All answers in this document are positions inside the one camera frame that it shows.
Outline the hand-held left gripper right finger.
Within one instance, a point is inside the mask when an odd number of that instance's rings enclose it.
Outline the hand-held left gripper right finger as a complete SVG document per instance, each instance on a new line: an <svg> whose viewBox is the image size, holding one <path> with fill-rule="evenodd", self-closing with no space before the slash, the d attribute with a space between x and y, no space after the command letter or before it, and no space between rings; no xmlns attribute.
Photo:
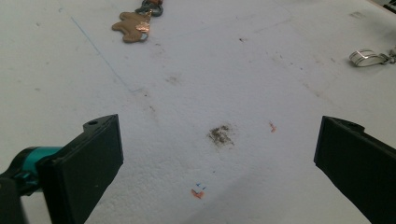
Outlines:
<svg viewBox="0 0 396 224"><path fill-rule="evenodd" d="M315 165L372 224L396 224L396 149L357 123L324 116Z"/></svg>

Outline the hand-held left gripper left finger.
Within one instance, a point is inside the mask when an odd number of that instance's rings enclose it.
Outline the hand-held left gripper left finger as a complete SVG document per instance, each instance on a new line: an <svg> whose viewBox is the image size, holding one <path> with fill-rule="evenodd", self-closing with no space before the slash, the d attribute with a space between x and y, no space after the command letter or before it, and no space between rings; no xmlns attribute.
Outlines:
<svg viewBox="0 0 396 224"><path fill-rule="evenodd" d="M123 165L119 117L83 125L83 133L36 163L52 224L84 224Z"/></svg>

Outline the white foam mat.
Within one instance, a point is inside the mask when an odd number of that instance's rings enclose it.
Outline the white foam mat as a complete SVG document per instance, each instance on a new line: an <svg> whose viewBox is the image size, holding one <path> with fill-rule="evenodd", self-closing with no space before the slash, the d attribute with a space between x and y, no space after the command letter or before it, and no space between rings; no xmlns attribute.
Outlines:
<svg viewBox="0 0 396 224"><path fill-rule="evenodd" d="M120 119L124 163L87 224L369 224L314 163L323 116L396 147L396 15L370 0L0 0L0 173Z"/></svg>

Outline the silver metal keychain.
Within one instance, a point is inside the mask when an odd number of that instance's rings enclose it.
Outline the silver metal keychain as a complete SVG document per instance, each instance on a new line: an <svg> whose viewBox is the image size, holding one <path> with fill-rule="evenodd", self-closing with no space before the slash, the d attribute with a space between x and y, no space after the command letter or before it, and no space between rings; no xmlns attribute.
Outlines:
<svg viewBox="0 0 396 224"><path fill-rule="evenodd" d="M388 54L375 53L370 49L360 49L349 55L349 60L357 67L367 67L377 64L395 64L396 46Z"/></svg>

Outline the brown bear keychain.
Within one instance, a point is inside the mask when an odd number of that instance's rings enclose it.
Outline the brown bear keychain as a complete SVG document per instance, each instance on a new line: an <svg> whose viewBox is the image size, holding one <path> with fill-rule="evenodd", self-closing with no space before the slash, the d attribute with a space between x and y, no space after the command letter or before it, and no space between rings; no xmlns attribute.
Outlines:
<svg viewBox="0 0 396 224"><path fill-rule="evenodd" d="M145 42L149 37L150 20L163 14L163 0L143 0L133 12L121 12L120 20L111 26L122 33L125 43Z"/></svg>

